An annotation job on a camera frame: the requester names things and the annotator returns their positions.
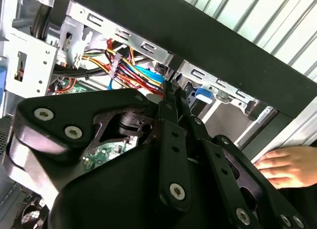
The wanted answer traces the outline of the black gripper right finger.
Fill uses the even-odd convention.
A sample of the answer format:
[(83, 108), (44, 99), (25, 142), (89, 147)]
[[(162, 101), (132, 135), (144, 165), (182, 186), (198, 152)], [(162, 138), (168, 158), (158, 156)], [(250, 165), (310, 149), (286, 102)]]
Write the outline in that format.
[(225, 136), (211, 138), (203, 122), (191, 115), (186, 92), (172, 82), (178, 116), (187, 136), (195, 142), (204, 169), (215, 182), (224, 216), (219, 229), (309, 229), (290, 202), (264, 177), (246, 156)]

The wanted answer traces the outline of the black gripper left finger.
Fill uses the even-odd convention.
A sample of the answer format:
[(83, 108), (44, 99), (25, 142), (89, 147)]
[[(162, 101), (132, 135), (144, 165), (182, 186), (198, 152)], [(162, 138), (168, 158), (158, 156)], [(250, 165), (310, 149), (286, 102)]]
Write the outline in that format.
[(179, 121), (191, 113), (182, 88), (170, 82), (162, 88), (157, 103), (131, 88), (23, 100), (8, 138), (5, 161), (18, 169), (10, 177), (52, 209), (63, 188), (84, 173), (79, 162), (85, 152), (137, 136), (158, 154), (155, 202), (188, 212), (192, 195)]

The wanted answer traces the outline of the person bare hand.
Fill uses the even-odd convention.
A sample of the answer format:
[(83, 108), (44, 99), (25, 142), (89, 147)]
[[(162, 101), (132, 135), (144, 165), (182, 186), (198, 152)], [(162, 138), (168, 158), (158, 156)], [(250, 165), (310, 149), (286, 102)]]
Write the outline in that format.
[(264, 154), (254, 166), (276, 188), (302, 188), (317, 183), (317, 149), (296, 146)]

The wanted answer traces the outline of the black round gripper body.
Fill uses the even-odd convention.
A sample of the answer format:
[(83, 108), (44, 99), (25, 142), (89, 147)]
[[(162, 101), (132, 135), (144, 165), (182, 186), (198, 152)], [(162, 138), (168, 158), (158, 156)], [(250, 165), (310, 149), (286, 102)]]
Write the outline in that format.
[(213, 176), (183, 141), (139, 146), (70, 182), (51, 229), (217, 229), (224, 216)]

